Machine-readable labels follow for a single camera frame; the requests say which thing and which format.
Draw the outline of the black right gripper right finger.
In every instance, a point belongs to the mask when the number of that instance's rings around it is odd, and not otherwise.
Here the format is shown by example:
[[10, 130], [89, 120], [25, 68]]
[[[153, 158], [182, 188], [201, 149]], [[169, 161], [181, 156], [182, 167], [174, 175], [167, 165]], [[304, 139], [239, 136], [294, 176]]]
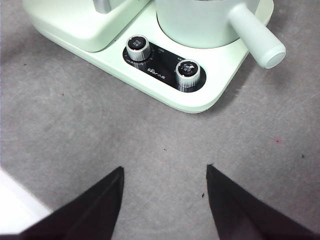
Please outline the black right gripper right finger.
[[210, 210], [221, 240], [318, 240], [320, 235], [260, 201], [213, 165], [206, 169]]

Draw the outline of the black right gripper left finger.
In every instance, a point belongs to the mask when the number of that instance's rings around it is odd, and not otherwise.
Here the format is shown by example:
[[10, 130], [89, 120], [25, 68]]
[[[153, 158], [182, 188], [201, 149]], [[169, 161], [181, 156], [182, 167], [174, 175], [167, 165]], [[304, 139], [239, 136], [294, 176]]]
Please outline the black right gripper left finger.
[[21, 240], [110, 240], [122, 205], [119, 166], [80, 196], [19, 234]]

